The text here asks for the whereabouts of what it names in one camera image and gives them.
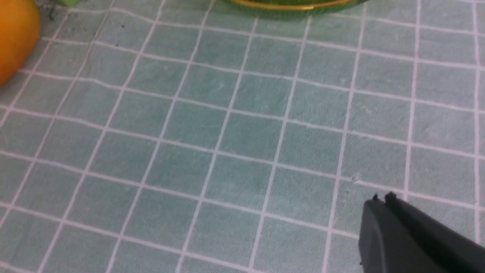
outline tiled surface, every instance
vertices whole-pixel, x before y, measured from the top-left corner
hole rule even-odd
[[[0,88],[0,272],[360,273],[390,190],[485,245],[478,2],[41,6]]]

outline gold rim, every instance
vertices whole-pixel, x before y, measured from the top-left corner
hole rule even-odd
[[[234,2],[242,6],[257,8],[257,9],[276,10],[276,11],[304,11],[304,10],[313,10],[313,9],[320,9],[320,8],[326,8],[331,6],[348,4],[351,2],[356,2],[357,0],[335,0],[331,2],[311,4],[311,5],[273,5],[273,4],[255,2],[254,0],[228,0],[228,1]]]

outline black object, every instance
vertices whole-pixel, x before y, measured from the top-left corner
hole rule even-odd
[[[392,192],[364,203],[359,251],[364,273],[485,273],[485,248]]]

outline orange fruit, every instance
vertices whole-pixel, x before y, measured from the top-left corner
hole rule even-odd
[[[33,0],[0,0],[0,86],[22,66],[40,35]]]

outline white grout line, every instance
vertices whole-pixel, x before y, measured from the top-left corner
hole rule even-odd
[[[337,165],[337,179],[335,180],[335,185],[334,185],[333,195],[332,195],[332,206],[330,209],[330,217],[328,219],[328,232],[327,232],[327,237],[325,241],[325,253],[323,255],[322,273],[327,272],[328,262],[330,260],[330,245],[332,241],[335,211],[337,210],[337,199],[339,195],[339,186],[340,186],[340,180],[342,175],[343,157],[345,155],[345,144],[347,141],[347,134],[349,130],[350,112],[352,111],[352,100],[354,97],[357,70],[358,70],[360,54],[361,54],[360,49],[362,48],[362,41],[364,40],[364,32],[366,27],[367,3],[363,3],[363,5],[364,5],[364,8],[362,10],[362,17],[360,19],[359,41],[357,46],[356,59],[354,62],[354,70],[352,72],[352,81],[350,84],[349,100],[347,102],[347,111],[345,114],[345,122],[344,122],[343,132],[342,132],[342,141],[340,144],[339,163]]]

